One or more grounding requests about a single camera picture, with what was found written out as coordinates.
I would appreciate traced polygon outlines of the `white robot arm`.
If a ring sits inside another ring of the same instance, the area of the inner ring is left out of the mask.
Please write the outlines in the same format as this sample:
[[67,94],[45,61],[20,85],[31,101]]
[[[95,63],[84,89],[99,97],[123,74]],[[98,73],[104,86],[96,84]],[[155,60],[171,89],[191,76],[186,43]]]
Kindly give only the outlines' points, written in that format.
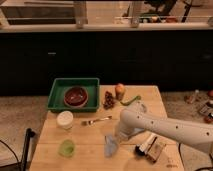
[[135,131],[140,129],[213,156],[213,125],[154,116],[144,110],[144,104],[141,101],[137,101],[120,112],[115,135],[122,140],[128,140]]

